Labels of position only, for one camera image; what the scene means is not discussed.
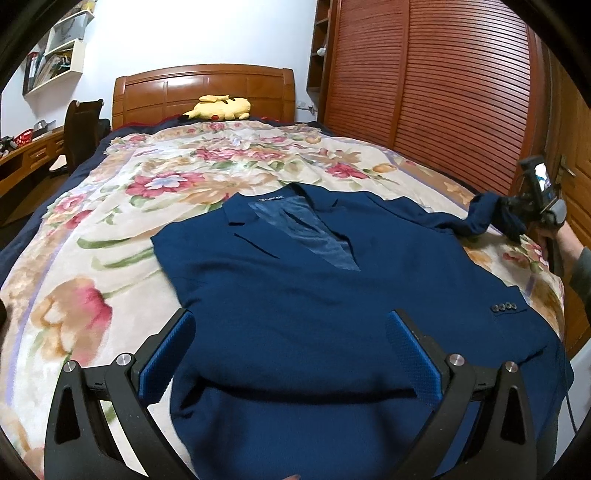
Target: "wooden headboard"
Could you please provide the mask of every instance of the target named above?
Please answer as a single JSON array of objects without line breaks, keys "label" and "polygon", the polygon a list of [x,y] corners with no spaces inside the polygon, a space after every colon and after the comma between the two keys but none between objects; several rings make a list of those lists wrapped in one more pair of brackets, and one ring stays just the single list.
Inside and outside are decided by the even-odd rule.
[{"label": "wooden headboard", "polygon": [[252,116],[294,121],[292,70],[238,64],[186,65],[119,77],[113,94],[113,129],[133,122],[157,124],[182,115],[203,95],[247,98]]}]

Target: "blue gripper pad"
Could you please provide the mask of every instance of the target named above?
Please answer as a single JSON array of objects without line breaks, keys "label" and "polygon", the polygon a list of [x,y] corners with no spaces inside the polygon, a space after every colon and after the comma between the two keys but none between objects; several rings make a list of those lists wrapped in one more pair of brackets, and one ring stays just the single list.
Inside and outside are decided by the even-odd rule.
[{"label": "blue gripper pad", "polygon": [[419,400],[436,408],[443,399],[441,371],[395,310],[388,314],[386,336]]},{"label": "blue gripper pad", "polygon": [[170,380],[195,337],[193,314],[188,310],[182,310],[177,312],[175,317],[178,315],[180,318],[174,326],[171,325],[170,333],[164,338],[158,338],[159,335],[154,336],[158,340],[159,346],[139,373],[138,398],[145,407],[158,403],[162,399]]}]

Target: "hand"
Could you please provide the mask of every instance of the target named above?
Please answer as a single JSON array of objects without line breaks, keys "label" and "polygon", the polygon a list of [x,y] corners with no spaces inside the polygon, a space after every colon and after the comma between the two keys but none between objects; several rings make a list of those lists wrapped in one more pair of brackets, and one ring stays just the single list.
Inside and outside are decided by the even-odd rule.
[{"label": "hand", "polygon": [[544,251],[544,257],[548,257],[547,249],[547,238],[552,238],[556,241],[558,251],[562,257],[562,263],[564,267],[564,280],[570,280],[570,276],[573,273],[573,268],[576,265],[581,253],[583,252],[583,244],[579,241],[577,236],[574,234],[573,229],[570,225],[565,222],[564,225],[557,231],[552,232],[544,229],[537,229],[538,240],[542,250]]}]

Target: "phone screen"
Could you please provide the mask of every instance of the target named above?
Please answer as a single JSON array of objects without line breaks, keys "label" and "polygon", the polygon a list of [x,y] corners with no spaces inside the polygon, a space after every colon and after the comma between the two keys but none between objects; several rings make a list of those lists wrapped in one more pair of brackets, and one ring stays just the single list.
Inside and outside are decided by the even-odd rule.
[{"label": "phone screen", "polygon": [[535,166],[535,177],[538,181],[538,184],[540,185],[544,206],[546,206],[556,198],[556,193],[554,192],[554,188],[552,187],[550,178],[548,177],[546,165],[540,163]]}]

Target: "floral pattern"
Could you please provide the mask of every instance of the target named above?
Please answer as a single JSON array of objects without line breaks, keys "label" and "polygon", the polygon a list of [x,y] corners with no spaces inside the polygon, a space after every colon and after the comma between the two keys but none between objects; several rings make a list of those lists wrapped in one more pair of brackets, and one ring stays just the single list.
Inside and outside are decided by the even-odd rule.
[{"label": "floral pattern", "polygon": [[[328,138],[305,124],[199,122],[115,138],[105,153],[86,180],[48,208],[0,290],[11,312],[0,398],[12,412],[13,445],[39,476],[46,412],[63,362],[108,364],[135,351],[178,307],[150,242],[166,224],[210,212],[237,193],[268,193],[292,181],[384,199],[407,196],[426,211],[457,216],[465,216],[472,198],[386,148]],[[562,285],[536,244],[523,237],[521,245],[508,245],[491,230],[463,246],[475,263],[518,285],[562,332]],[[151,412],[158,424],[170,421],[165,401]],[[175,435],[167,437],[184,451]]]}]

